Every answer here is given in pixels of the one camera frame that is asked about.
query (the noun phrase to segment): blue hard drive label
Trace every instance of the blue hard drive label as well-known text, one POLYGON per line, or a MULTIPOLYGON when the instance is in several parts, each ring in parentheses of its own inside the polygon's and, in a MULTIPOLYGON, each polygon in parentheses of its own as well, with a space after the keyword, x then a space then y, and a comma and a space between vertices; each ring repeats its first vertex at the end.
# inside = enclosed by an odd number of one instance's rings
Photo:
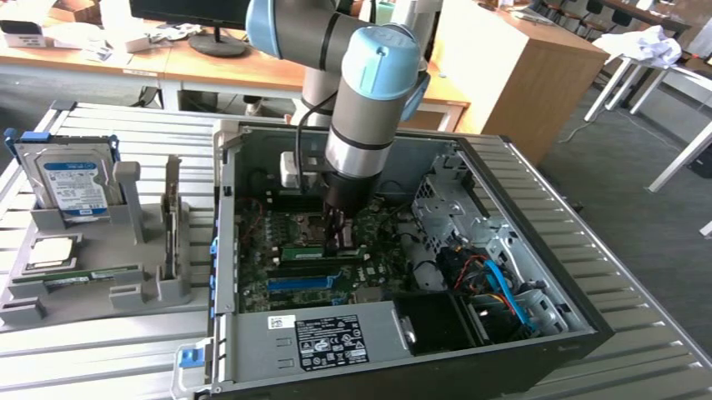
POLYGON ((49 162, 45 171, 57 206, 70 215, 91 216, 107 212, 99 168, 94 162, 49 162))

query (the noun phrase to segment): hard drive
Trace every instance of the hard drive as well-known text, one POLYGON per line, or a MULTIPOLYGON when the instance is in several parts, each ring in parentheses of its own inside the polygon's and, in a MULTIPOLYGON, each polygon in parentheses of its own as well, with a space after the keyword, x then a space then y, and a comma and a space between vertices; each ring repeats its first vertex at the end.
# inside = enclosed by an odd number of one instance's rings
POLYGON ((59 208, 78 221, 109 216, 124 204, 114 178, 117 137, 67 137, 27 132, 9 142, 33 185, 41 208, 59 208))

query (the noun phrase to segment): sticker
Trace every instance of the sticker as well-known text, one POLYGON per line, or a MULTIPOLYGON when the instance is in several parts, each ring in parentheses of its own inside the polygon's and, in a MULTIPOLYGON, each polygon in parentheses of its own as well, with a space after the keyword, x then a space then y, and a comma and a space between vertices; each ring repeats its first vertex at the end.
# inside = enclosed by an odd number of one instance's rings
POLYGON ((294 315, 276 315, 273 317, 268 317, 268 328, 269 329, 293 328, 296 320, 297 320, 297 317, 294 315))
POLYGON ((297 321, 300 364, 305 371, 369 362, 356 315, 297 321))
POLYGON ((107 212, 103 186, 95 182, 99 168, 93 162, 49 162, 47 178, 55 193, 57 206, 71 215, 97 215, 107 212))
POLYGON ((54 281, 45 281, 45 286, 55 288, 58 286, 69 286, 77 283, 86 283, 90 277, 67 277, 66 279, 55 279, 54 281))
POLYGON ((294 258, 297 259, 301 259, 301 258, 323 258, 323 254, 320 252, 316 252, 316 253, 312 253, 312 254, 297 254, 294 256, 294 258))
POLYGON ((149 71, 138 71, 136 69, 125 69, 124 73, 129 73, 130 75, 141 75, 142 77, 157 77, 158 73, 153 73, 149 71))

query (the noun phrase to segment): circuit board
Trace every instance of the circuit board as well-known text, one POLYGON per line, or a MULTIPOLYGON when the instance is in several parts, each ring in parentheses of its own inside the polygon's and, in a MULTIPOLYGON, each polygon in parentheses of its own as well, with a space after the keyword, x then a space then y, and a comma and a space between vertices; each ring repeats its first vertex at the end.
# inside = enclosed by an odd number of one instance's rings
POLYGON ((347 248, 325 257, 321 213, 258 206, 240 212, 242 313, 380 301, 405 290, 409 261, 395 234, 399 207, 375 199, 344 229, 347 248))

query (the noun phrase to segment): aluminum profile table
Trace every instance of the aluminum profile table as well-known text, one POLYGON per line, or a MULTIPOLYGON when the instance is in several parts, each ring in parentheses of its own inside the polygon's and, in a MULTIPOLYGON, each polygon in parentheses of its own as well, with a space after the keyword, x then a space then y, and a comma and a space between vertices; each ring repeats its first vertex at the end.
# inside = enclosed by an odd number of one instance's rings
MULTIPOLYGON (((196 300, 182 306, 0 334, 0 399, 170 398, 174 352, 205 337, 213 224, 213 122, 232 116, 79 104, 50 110, 37 130, 121 139, 142 163, 142 202, 164 190, 169 154, 182 156, 181 192, 192 205, 196 300)), ((712 363, 514 145, 472 138, 510 195, 603 312, 616 335, 590 357, 508 399, 712 399, 712 363)), ((35 197, 14 162, 0 177, 0 285, 30 225, 35 197)), ((487 203, 496 213, 495 204, 487 203)))

